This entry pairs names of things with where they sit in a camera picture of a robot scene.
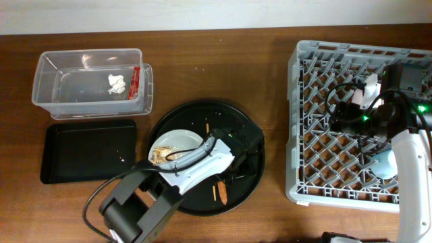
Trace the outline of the white tissue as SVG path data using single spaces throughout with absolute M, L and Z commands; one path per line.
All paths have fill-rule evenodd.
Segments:
M 109 74 L 108 76 L 109 85 L 111 88 L 108 90 L 109 94 L 121 94 L 125 91 L 126 83 L 122 75 L 114 76 Z

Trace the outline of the light blue cup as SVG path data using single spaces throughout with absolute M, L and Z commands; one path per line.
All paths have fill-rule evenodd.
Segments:
M 387 180 L 398 174 L 396 157 L 392 150 L 375 154 L 371 162 L 373 162 L 372 173 L 380 179 Z

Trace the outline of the orange carrot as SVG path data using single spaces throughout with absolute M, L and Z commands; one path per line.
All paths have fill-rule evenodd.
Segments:
M 224 182 L 219 181 L 217 183 L 217 187 L 218 187 L 218 192 L 219 192 L 219 197 L 221 199 L 221 202 L 223 205 L 227 204 L 227 190 L 226 190 L 226 185 Z

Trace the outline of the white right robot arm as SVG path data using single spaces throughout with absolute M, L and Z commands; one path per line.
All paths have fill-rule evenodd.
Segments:
M 422 94 L 419 65 L 391 64 L 353 86 L 362 91 L 358 102 L 328 104 L 330 129 L 358 136 L 384 136 L 398 167 L 399 242 L 431 241 L 431 100 Z

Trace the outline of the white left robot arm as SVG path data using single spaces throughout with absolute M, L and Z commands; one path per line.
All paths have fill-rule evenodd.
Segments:
M 160 165 L 136 167 L 101 184 L 86 201 L 82 219 L 90 230 L 109 242 L 152 242 L 183 203 L 187 191 L 241 164 L 263 141 L 263 131 L 256 126 L 244 126 L 240 130 L 213 129 L 197 148 L 181 151 L 181 157 L 170 161 L 167 169 Z M 169 187 L 149 207 L 136 194 L 136 189 L 153 172 L 159 173 Z M 110 231 L 105 234 L 88 220 L 87 211 L 96 195 L 114 181 L 118 182 L 117 186 L 99 208 Z

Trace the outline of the red snack wrapper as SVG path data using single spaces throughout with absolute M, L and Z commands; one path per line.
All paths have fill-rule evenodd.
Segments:
M 128 93 L 128 100 L 133 100 L 138 96 L 140 85 L 140 67 L 134 67 L 132 81 Z

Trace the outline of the grey round plate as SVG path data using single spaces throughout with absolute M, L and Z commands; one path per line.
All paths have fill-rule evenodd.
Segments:
M 153 149 L 158 146 L 173 146 L 181 151 L 188 149 L 195 149 L 201 145 L 203 138 L 195 132 L 189 130 L 172 130 L 164 133 L 154 143 L 152 143 L 151 149 L 148 153 L 148 160 L 151 158 Z

